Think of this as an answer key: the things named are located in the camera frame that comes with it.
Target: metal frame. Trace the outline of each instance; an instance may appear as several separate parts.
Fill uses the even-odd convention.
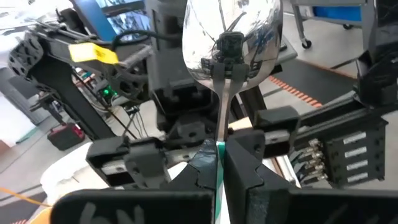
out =
[[[72,82],[72,68],[69,64],[43,56],[29,74],[39,84],[54,90],[53,94],[63,104],[64,110],[92,140],[115,136]]]
[[[254,123],[256,111],[267,109],[260,88],[258,86],[253,87],[250,90],[241,92],[239,96],[241,97],[246,115],[249,117],[250,122]]]
[[[371,27],[371,23],[368,22],[372,18],[374,14],[374,6],[373,6],[374,0],[349,0],[349,1],[344,1],[344,0],[329,0],[329,1],[322,1],[322,0],[290,0],[290,3],[293,8],[293,13],[294,13],[294,18],[296,21],[296,26],[298,30],[298,36],[300,37],[300,40],[303,45],[308,44],[308,39],[306,38],[304,34],[304,26],[303,22],[308,20],[308,19],[314,19],[318,21],[325,21],[325,22],[330,22],[334,24],[341,24],[341,25],[353,25],[356,27],[362,27],[366,30],[368,30]],[[348,21],[348,20],[342,20],[342,19],[329,19],[329,18],[324,18],[324,17],[304,17],[300,13],[300,6],[361,6],[361,17],[362,21],[357,22],[357,21]],[[368,32],[364,32],[363,34],[363,39],[364,39],[364,49],[367,49],[367,36]]]
[[[141,0],[125,4],[119,4],[116,6],[104,7],[102,8],[102,12],[106,15],[106,17],[112,17],[122,13],[131,12],[135,10],[144,10],[144,9],[145,9],[145,3],[143,0]]]

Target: white floor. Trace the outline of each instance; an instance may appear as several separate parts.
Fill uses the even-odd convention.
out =
[[[360,29],[344,30],[342,26],[328,24],[320,21],[305,22],[306,36],[312,41],[312,48],[305,50],[301,46],[294,17],[284,16],[284,35],[298,52],[298,58],[324,67],[333,67],[341,62],[350,60],[361,54],[362,34]],[[356,76],[355,66],[347,65],[338,69],[339,71]],[[279,88],[269,80],[261,83],[263,93]],[[287,91],[279,91],[266,97],[265,102],[268,107],[274,108],[284,105],[293,105],[300,113],[312,110],[313,108],[292,96]],[[144,103],[141,111],[146,129],[150,135],[159,136],[161,133],[155,127],[155,107],[152,102]],[[117,112],[119,118],[127,123],[128,117],[123,110]],[[357,188],[366,189],[398,189],[398,164],[395,157],[397,146],[393,141],[393,133],[398,131],[398,119],[395,114],[386,116],[390,121],[387,127],[387,169],[386,180],[384,182],[370,182]],[[60,159],[73,149],[65,152],[56,150],[46,139],[46,133],[52,126],[55,126],[54,119],[49,118],[44,121],[34,136],[22,144],[13,147],[9,152],[0,157],[0,186],[15,192],[28,189],[39,185],[40,176],[43,171],[53,162]],[[109,124],[116,134],[121,134],[123,128],[115,121]],[[134,127],[130,130],[137,134]],[[24,192],[30,196],[36,194],[40,187],[35,190]],[[14,199],[1,200],[8,195],[0,192],[0,206],[12,202]]]

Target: black mat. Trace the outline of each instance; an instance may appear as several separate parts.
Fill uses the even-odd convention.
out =
[[[44,202],[47,195],[42,192],[29,198],[38,202]],[[8,224],[21,220],[29,220],[38,208],[38,205],[25,200],[18,200],[8,205],[4,205],[0,207],[0,223]]]
[[[300,60],[282,64],[283,72],[274,77],[322,104],[353,89],[355,79],[316,67]]]

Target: wire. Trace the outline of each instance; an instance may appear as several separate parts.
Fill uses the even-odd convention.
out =
[[[138,120],[138,116],[136,116],[136,118],[137,118],[137,123],[138,123],[138,126],[139,126],[139,133],[140,133],[141,137],[144,137],[144,136],[142,135],[142,127],[141,127],[141,123],[140,123],[139,120]]]
[[[137,130],[139,137],[142,138],[141,125],[139,125],[139,126],[140,126],[140,130],[138,130],[137,125],[136,125],[136,122],[134,121],[134,118],[135,118],[135,117],[136,117],[136,113],[133,114],[133,116],[132,116],[132,125],[134,125],[135,129]]]
[[[112,97],[111,97],[111,106],[113,106],[113,101],[114,101],[114,99],[115,99],[115,97],[117,97],[118,95],[113,95]]]
[[[13,192],[13,191],[11,191],[11,190],[5,189],[4,187],[0,187],[0,191],[5,192],[5,193],[7,193],[7,194],[11,194],[11,195],[13,195],[13,196],[15,196],[15,197],[17,197],[17,198],[20,198],[20,199],[25,200],[25,201],[27,201],[27,202],[33,203],[33,204],[35,204],[35,205],[40,205],[40,206],[45,206],[45,207],[51,207],[51,205],[47,205],[46,203],[42,203],[42,202],[38,202],[38,201],[36,201],[36,200],[30,199],[29,197],[25,197],[25,196],[23,196],[23,195],[20,195],[20,194],[18,194],[18,193],[15,193],[15,192]]]
[[[140,111],[138,111],[138,116],[139,116],[139,119],[141,120],[142,128],[144,129],[145,134],[147,135],[147,137],[149,137],[148,132],[147,132],[147,130],[146,130],[146,128],[145,128],[144,120],[142,119],[142,116],[141,116],[141,112],[140,112]]]
[[[134,115],[131,116],[131,118],[130,118],[128,124],[127,124],[127,126],[124,128],[124,131],[123,131],[123,133],[122,133],[122,137],[124,137],[124,136],[127,134],[127,131],[128,131],[128,129],[129,129],[131,123],[133,122],[133,119],[134,119]]]
[[[86,99],[90,103],[90,105],[93,106],[94,109],[98,110],[99,112],[109,113],[109,111],[94,103],[91,99],[89,99],[89,97],[87,97]]]
[[[105,107],[107,112],[109,112],[112,117],[118,121],[125,131],[127,131],[134,139],[137,139],[137,137],[124,125],[124,123],[101,101],[101,99],[93,92],[93,90],[88,87],[88,85],[80,78],[75,70],[73,70],[72,75],[97,99],[100,104],[102,104],[102,106]]]
[[[126,42],[121,42],[121,39],[123,37],[125,37],[127,35],[133,35],[133,34],[145,35],[147,37],[143,37],[143,38],[138,39],[138,40],[129,40],[129,41],[126,41]],[[169,41],[174,41],[174,40],[180,40],[181,39],[181,35],[180,34],[161,35],[161,34],[157,34],[157,33],[153,32],[153,31],[150,31],[150,30],[127,30],[127,31],[124,31],[124,32],[116,35],[116,37],[112,41],[110,50],[112,50],[114,52],[118,46],[137,44],[139,42],[143,42],[143,41],[147,40],[149,37],[154,37],[154,38],[157,38],[157,39],[163,39],[163,40],[169,40]]]
[[[292,166],[298,164],[297,160],[300,158],[300,156],[303,154],[303,152],[299,152],[297,153],[297,155],[290,160],[290,163],[292,164]]]

